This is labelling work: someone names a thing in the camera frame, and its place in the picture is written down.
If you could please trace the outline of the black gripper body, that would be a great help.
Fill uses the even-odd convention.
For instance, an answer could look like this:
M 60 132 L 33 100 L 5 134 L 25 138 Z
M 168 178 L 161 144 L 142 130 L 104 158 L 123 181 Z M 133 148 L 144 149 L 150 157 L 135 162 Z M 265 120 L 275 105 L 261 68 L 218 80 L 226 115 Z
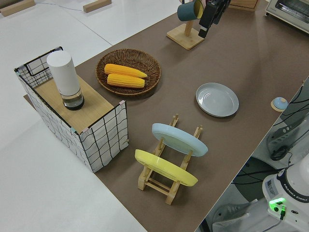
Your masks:
M 230 2 L 231 0 L 208 0 L 199 21 L 201 27 L 209 29 L 212 24 L 218 24 Z

